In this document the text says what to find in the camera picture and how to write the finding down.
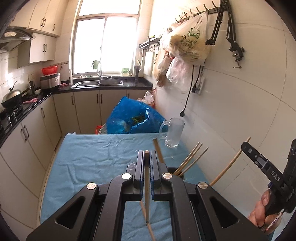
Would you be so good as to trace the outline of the person's right hand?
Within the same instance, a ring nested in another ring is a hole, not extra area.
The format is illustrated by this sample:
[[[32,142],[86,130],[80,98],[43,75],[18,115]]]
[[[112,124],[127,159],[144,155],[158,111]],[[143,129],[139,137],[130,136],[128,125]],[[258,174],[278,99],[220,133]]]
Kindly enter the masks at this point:
[[[270,200],[270,190],[266,190],[259,201],[257,201],[255,208],[248,216],[248,219],[256,226],[269,226],[278,216],[278,214],[265,215],[265,208]]]

